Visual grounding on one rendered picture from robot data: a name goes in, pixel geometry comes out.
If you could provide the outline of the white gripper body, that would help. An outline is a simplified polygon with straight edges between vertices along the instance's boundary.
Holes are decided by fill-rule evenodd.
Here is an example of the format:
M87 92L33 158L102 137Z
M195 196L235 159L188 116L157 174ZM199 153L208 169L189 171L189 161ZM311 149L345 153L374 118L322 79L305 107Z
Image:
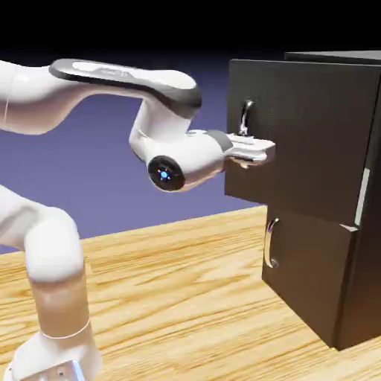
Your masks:
M275 143L272 141L234 133L227 136L232 147L227 149L225 156L244 169L263 165L275 157Z

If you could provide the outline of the large dark cabinet door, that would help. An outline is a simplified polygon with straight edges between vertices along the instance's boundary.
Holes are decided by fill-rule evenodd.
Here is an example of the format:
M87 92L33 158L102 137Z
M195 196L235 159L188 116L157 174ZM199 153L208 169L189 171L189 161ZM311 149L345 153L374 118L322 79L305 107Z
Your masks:
M229 65L228 130L238 129L246 100L249 133L275 143L258 167L230 164L229 196L353 225L381 67L233 60Z

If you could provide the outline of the small dark cabinet door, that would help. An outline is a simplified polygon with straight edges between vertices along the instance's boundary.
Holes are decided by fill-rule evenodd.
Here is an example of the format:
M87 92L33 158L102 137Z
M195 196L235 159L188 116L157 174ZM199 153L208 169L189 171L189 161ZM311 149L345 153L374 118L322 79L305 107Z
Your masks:
M271 269L263 259L262 279L333 347L346 268L359 229L271 206L266 226L276 217L280 221L272 235L271 255L278 265Z

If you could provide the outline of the dark cabinet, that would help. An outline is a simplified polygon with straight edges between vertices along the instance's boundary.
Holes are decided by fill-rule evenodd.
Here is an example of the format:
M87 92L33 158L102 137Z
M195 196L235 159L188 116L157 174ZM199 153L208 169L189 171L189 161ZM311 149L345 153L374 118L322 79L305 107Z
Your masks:
M359 229L348 259L332 347L344 350L381 336L381 51L290 52L286 59L319 68L335 63L344 68L370 65L380 71L353 222L336 222Z

